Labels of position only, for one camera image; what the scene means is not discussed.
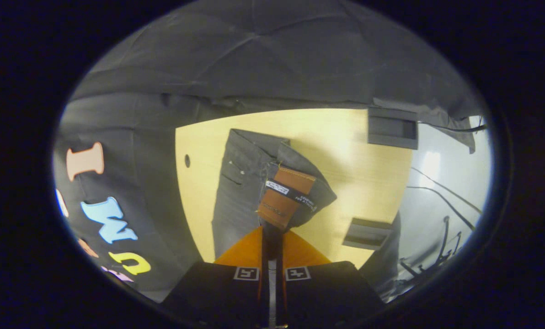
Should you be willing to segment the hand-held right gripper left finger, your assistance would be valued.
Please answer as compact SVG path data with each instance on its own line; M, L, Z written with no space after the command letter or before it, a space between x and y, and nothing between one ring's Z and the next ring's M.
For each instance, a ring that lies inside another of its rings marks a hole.
M262 240L259 227L216 261L192 265L163 307L201 327L261 327Z

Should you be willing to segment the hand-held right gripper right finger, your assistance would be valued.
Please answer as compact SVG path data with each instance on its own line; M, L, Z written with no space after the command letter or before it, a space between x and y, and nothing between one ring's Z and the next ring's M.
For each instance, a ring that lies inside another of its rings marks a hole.
M385 308L351 262L329 261L291 231L272 245L273 327L348 327Z

